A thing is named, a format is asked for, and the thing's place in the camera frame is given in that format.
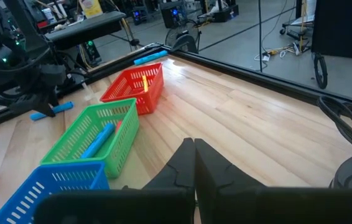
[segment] desk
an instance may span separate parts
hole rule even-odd
[[[154,113],[139,117],[123,171],[109,181],[112,189],[143,187],[187,137],[204,139],[269,186],[327,187],[352,156],[352,145],[316,106],[178,57],[158,62],[164,69],[162,96]],[[100,97],[118,75],[89,87]],[[61,99],[75,107],[54,118],[32,122],[31,111],[0,124],[0,208],[93,103],[86,94],[79,90]]]
[[[66,50],[80,43],[121,30],[119,21],[125,16],[124,13],[118,11],[107,12],[45,36],[52,40],[58,49]]]

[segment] gray floor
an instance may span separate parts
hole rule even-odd
[[[287,5],[284,13],[277,22],[278,15],[284,0],[262,0],[262,34],[265,36],[276,25],[276,28],[264,40],[263,46],[278,48],[286,46],[292,39],[286,35],[280,35],[281,24],[295,16],[294,0],[286,0]],[[259,51],[259,16],[257,12],[257,0],[236,0],[239,5],[239,15],[225,23],[212,23],[201,27],[200,54],[208,58],[238,65],[251,70],[259,69],[259,62],[254,57]],[[163,20],[158,17],[155,21],[146,22],[135,26],[130,22],[133,35],[140,40],[142,45],[153,42],[165,42],[168,29]],[[129,44],[124,30],[107,35],[95,40],[101,58],[104,62],[122,57],[130,52]],[[352,58],[325,56],[328,67],[329,92],[345,95],[352,98]],[[303,85],[318,88],[315,83],[313,61],[311,52],[295,56],[287,54],[284,58],[273,56],[267,63],[264,73],[284,78]]]

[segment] blue object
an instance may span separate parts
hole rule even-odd
[[[62,112],[62,111],[65,111],[65,110],[69,110],[69,109],[72,109],[74,107],[74,103],[72,103],[71,101],[69,102],[66,102],[62,105],[58,105],[58,106],[55,106],[52,108],[53,112],[55,114],[59,113],[59,112]],[[29,116],[29,118],[32,120],[32,121],[37,121],[39,119],[42,119],[42,118],[45,118],[46,115],[42,114],[42,113],[34,113],[34,114],[31,114]]]
[[[168,51],[166,50],[163,50],[161,52],[158,52],[158,53],[155,53],[155,54],[152,54],[152,55],[148,55],[144,58],[140,58],[140,59],[137,59],[134,62],[135,65],[141,65],[141,64],[144,64],[146,62],[150,62],[152,60],[155,60],[155,59],[158,59],[158,58],[161,58],[163,56],[166,56],[168,54]]]
[[[104,162],[39,166],[0,209],[0,223],[33,223],[37,205],[51,194],[70,190],[108,190],[104,166]]]
[[[100,147],[106,142],[109,136],[114,132],[115,126],[108,123],[103,130],[96,136],[95,140],[90,144],[88,149],[82,154],[81,159],[93,157]]]

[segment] black cable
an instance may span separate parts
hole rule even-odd
[[[257,4],[259,5],[259,61],[260,61],[260,68],[261,72],[263,72],[262,67],[262,6],[261,0],[257,0]]]
[[[129,30],[129,33],[130,33],[130,35],[131,35],[131,39],[132,39],[132,40],[135,40],[135,38],[134,38],[134,36],[133,36],[132,29],[131,29],[131,27],[129,26],[129,23],[127,23],[127,21],[125,21],[125,23],[126,23],[126,25],[127,25],[127,29]]]
[[[10,70],[1,70],[1,73],[14,73],[14,72],[20,72],[21,70],[28,69],[34,65],[36,65],[44,56],[46,56],[50,52],[50,48],[46,49],[44,53],[39,55],[32,63],[29,63],[27,65],[24,65],[23,67],[16,68],[16,69],[10,69]]]
[[[340,103],[336,99],[321,96],[317,101],[318,107],[335,123],[339,132],[352,144],[352,127],[340,118],[342,112],[352,120],[352,103]]]
[[[132,52],[133,50],[132,50],[131,41],[129,40],[129,35],[127,34],[126,27],[124,27],[124,28],[125,28],[125,34],[126,34],[127,42],[129,43],[129,48],[131,49],[131,52]]]
[[[263,66],[263,68],[262,68],[262,70],[263,70],[263,69],[267,68],[267,66],[268,66],[268,65],[267,65],[267,63],[266,63],[266,62],[262,62],[262,63],[264,64],[264,66]]]
[[[86,72],[86,75],[90,76],[90,72],[82,67],[78,62],[76,62],[76,60],[74,60],[74,58],[72,58],[72,56],[69,54],[69,53],[66,53],[66,52],[62,52],[62,51],[58,51],[57,53],[60,53],[60,54],[63,54],[65,56],[67,56],[75,65],[77,65],[78,67],[80,67],[84,72]]]
[[[201,41],[201,33],[198,30],[198,43],[197,43],[197,51],[200,51],[200,41]]]
[[[270,32],[268,32],[268,33],[267,33],[267,34],[263,37],[263,39],[261,39],[261,42],[262,42],[262,48],[263,48],[263,50],[264,50],[264,51],[266,51],[265,47],[263,47],[264,40],[265,40],[265,39],[266,39],[266,37],[267,37],[268,35],[270,35],[270,34],[274,31],[274,29],[277,27],[277,24],[278,24],[278,22],[280,21],[280,18],[281,18],[282,12],[284,11],[285,7],[287,6],[287,2],[288,2],[288,0],[285,0],[284,6],[283,6],[283,8],[281,9],[281,13],[280,13],[280,15],[278,16],[278,18],[277,18],[277,22],[276,22],[276,24],[274,24],[273,29],[271,29],[271,31],[270,31]]]
[[[25,95],[28,91],[30,91],[32,89],[32,87],[35,86],[35,83],[39,80],[41,74],[37,75],[34,80],[32,80],[29,85],[27,87],[25,87],[23,90],[20,90],[19,93],[16,93],[16,94],[8,94],[8,93],[5,93],[5,92],[0,92],[0,95],[5,97],[5,98],[9,98],[9,99],[15,99],[15,98],[18,98],[18,97],[21,97],[23,95]]]
[[[89,71],[87,71],[86,69],[84,69],[83,67],[81,67],[79,64],[78,64],[78,62],[76,62],[72,57],[71,57],[71,55],[69,55],[68,53],[65,53],[65,52],[60,52],[60,53],[63,53],[64,55],[66,55],[68,58],[70,58],[77,66],[79,66],[81,69],[83,69],[83,71],[84,72],[86,72],[86,74],[84,74],[84,73],[82,73],[82,72],[79,72],[79,71],[76,71],[76,70],[71,70],[69,73],[70,74],[76,74],[76,75],[80,75],[80,76],[82,76],[83,78],[90,78],[91,76],[89,75]],[[63,63],[66,65],[67,64],[67,62],[63,59],[63,58],[61,58],[62,60],[63,60]],[[84,79],[84,80],[82,80],[81,82],[80,82],[80,84],[82,84],[82,83],[84,83],[84,82],[86,82],[86,79]]]
[[[88,55],[88,52],[85,51],[85,49],[83,47],[83,44],[78,45],[77,48],[78,48],[78,51],[80,53],[80,57],[81,57],[81,59],[83,61],[83,64],[85,65],[85,67],[93,68],[92,66],[89,65],[89,63],[88,63],[88,61],[86,59],[86,55]]]

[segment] white cable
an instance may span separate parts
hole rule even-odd
[[[283,58],[286,54],[287,54],[287,51],[283,50],[282,52],[280,52],[280,58]]]
[[[255,60],[255,61],[260,61],[259,55],[255,56],[255,57],[253,58],[253,60]]]
[[[223,8],[225,8],[225,9],[228,8],[228,4],[225,1],[222,1],[221,3],[222,3],[221,5],[223,6]]]

